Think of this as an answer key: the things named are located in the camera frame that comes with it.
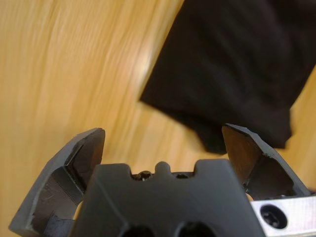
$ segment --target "black cloth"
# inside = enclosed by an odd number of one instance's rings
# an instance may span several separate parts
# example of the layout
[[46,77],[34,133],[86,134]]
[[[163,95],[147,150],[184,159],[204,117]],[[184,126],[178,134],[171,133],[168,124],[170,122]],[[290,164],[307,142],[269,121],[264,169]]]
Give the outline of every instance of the black cloth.
[[248,127],[275,148],[316,63],[316,1],[186,0],[141,101],[225,153],[221,126]]

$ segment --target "screw hole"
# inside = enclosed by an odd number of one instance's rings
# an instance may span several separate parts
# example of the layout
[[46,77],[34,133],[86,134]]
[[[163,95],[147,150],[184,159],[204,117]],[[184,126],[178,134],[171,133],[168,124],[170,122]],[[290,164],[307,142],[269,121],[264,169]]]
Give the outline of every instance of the screw hole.
[[283,211],[273,205],[264,205],[260,209],[264,221],[276,229],[284,229],[287,226],[287,218]]
[[145,181],[152,177],[152,173],[149,171],[142,171],[139,174],[134,175],[134,179],[137,181]]
[[151,229],[146,226],[131,227],[122,237],[155,237]]
[[181,229],[179,237],[215,237],[215,234],[201,222],[188,222]]
[[177,175],[176,175],[176,178],[177,178],[177,179],[188,179],[189,177],[188,177],[188,175],[186,175],[186,174],[177,174]]

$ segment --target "wood grain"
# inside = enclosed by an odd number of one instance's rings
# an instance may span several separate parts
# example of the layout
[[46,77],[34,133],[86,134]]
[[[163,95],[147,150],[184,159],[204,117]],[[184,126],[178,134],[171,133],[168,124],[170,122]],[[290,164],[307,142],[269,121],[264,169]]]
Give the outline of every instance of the wood grain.
[[[0,236],[45,163],[74,135],[106,129],[103,163],[192,170],[194,133],[138,102],[183,0],[0,0]],[[316,187],[316,72],[281,151]]]

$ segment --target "wooden surface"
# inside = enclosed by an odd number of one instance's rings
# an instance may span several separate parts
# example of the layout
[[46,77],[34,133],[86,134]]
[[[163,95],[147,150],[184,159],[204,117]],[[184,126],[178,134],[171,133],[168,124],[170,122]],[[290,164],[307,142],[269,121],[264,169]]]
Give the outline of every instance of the wooden surface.
[[[106,129],[103,163],[133,172],[207,154],[184,126],[138,102],[182,0],[0,0],[0,236],[45,163],[74,135]],[[316,188],[316,72],[282,155]]]

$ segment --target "wooden floor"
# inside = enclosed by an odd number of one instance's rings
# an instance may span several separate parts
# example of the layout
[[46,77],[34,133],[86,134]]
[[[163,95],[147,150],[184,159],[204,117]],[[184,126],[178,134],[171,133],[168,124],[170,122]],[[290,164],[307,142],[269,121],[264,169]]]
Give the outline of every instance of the wooden floor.
[[[106,129],[103,163],[133,172],[207,154],[193,132],[138,102],[182,0],[0,0],[0,236],[45,163],[74,135]],[[316,72],[282,151],[316,188]]]

